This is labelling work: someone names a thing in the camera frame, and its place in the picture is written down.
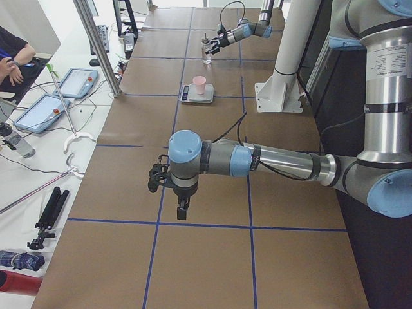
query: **cup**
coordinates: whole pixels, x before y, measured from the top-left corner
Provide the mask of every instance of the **cup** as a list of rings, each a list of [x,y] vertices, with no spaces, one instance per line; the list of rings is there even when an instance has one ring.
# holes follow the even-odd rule
[[[202,95],[206,90],[206,77],[196,76],[193,78],[193,84],[196,87],[196,93]]]
[[[38,277],[0,270],[0,292],[36,296],[41,283]]]

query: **bottle cap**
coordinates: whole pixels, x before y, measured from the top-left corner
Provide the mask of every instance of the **bottle cap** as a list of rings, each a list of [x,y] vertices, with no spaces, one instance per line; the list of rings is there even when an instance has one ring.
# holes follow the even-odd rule
[[[203,44],[207,44],[207,43],[209,43],[210,42],[210,40],[207,38],[207,36],[206,36],[206,33],[205,33],[205,37],[202,37],[201,38],[201,42],[203,43]]]
[[[12,134],[13,129],[10,124],[5,124],[4,122],[0,122],[0,135],[1,136],[8,136]]]

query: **computer mouse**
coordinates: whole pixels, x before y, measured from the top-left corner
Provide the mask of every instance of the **computer mouse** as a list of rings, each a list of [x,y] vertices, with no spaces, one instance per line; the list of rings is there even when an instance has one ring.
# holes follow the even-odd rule
[[[100,66],[100,63],[99,63],[98,59],[96,59],[96,58],[91,59],[89,64],[90,64],[90,66]]]

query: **glass bottle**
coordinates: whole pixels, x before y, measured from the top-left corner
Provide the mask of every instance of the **glass bottle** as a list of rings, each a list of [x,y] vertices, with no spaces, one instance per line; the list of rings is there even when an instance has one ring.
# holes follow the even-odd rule
[[[23,137],[13,131],[10,124],[0,122],[0,135],[9,146],[14,147],[23,158],[29,158],[36,153],[36,150]]]
[[[201,57],[203,58],[204,64],[210,64],[212,62],[212,54],[206,53],[211,48],[211,41],[205,37],[201,39]]]

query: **white pipe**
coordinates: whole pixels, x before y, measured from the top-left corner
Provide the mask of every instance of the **white pipe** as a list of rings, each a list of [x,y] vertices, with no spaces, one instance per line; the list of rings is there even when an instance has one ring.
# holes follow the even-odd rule
[[[256,84],[259,112],[302,112],[296,72],[320,4],[321,0],[292,0],[274,72],[265,84]]]

